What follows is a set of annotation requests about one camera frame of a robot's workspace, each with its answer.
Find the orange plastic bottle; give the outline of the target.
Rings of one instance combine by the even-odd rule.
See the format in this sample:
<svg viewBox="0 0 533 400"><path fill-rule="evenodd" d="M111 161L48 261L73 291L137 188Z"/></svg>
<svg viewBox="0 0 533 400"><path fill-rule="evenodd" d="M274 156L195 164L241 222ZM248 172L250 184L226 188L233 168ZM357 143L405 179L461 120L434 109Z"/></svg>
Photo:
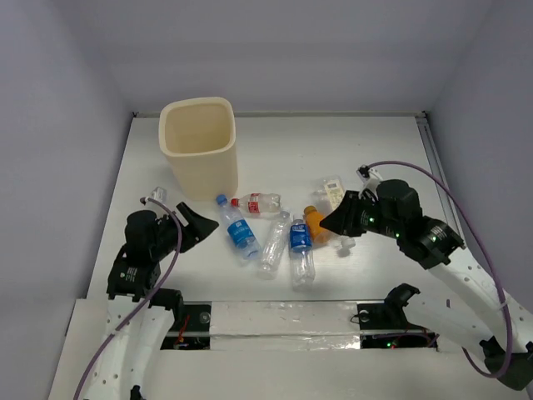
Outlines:
<svg viewBox="0 0 533 400"><path fill-rule="evenodd" d="M311 240L315 244L327 243L331 238L331 232L320 225L324 216L314 206L307 206L304 209L304 217L311 234Z"/></svg>

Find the white cap blue label bottle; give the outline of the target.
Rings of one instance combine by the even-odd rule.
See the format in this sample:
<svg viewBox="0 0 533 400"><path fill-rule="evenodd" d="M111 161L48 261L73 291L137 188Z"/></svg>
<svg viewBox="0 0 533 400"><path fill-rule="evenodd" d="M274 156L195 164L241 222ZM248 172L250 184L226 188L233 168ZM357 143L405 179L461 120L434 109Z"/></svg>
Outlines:
<svg viewBox="0 0 533 400"><path fill-rule="evenodd" d="M294 214L289 230L291 285L295 290L310 287L316 277L309 227L301 214Z"/></svg>

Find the clear unlabelled plastic bottle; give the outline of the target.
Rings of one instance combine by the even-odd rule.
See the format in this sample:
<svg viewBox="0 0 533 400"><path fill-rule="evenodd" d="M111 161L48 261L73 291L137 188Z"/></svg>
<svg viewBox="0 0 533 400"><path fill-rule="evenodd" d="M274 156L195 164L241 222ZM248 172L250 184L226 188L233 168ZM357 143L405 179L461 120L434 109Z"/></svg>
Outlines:
<svg viewBox="0 0 533 400"><path fill-rule="evenodd" d="M260 278L273 279L276 276L287 244L290 222L291 214L287 210L281 210L272 220L259 262Z"/></svg>

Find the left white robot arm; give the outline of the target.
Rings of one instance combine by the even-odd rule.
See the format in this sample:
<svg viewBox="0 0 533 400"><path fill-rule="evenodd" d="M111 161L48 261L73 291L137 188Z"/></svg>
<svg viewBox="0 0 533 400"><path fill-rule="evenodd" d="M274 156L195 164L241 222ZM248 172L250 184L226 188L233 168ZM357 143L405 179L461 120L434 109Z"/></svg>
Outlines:
<svg viewBox="0 0 533 400"><path fill-rule="evenodd" d="M166 257L176 263L218 223L184 202L176 210L151 197L141 202L160 207L164 215L146 208L127 217L125 243L107 278L106 330L82 373L76 399L143 399L166 335L188 323L181 292L162 286L170 273L160 263Z"/></svg>

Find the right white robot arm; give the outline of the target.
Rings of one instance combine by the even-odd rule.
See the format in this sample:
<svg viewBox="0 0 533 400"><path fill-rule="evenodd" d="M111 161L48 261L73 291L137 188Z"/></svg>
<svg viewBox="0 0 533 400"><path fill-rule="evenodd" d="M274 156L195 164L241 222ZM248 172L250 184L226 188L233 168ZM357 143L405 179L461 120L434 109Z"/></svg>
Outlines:
<svg viewBox="0 0 533 400"><path fill-rule="evenodd" d="M410 321L434 328L444 323L441 333L482 360L487 376L516 391L531 384L531 312L496 286L449 225L424 215L417 191L407 182L370 178L362 191L346 192L320 225L351 238L369 232L394 239L407 258L441 280L475 315L433 308L419 289L402 284L384 301L383 316L390 325Z"/></svg>

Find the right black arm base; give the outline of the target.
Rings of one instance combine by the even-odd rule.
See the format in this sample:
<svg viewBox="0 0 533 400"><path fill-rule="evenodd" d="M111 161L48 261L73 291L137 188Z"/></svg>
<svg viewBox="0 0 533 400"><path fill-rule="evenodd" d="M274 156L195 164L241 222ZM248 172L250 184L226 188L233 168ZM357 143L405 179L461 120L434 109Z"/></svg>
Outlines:
<svg viewBox="0 0 533 400"><path fill-rule="evenodd" d="M433 348L438 334L408 322L404 308L420 290L407 283L394 287L380 302L357 304L350 322L361 332L363 349Z"/></svg>

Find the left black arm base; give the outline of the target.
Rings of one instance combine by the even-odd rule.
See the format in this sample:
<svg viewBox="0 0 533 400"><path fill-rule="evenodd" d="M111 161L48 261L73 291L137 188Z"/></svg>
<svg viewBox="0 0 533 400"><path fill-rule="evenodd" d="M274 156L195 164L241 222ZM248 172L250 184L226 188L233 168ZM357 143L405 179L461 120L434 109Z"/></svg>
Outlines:
<svg viewBox="0 0 533 400"><path fill-rule="evenodd" d="M179 290L162 288L154 295L150 305L163 306L172 315L172 325L162 341L161 350L210 348L210 302L184 302Z"/></svg>

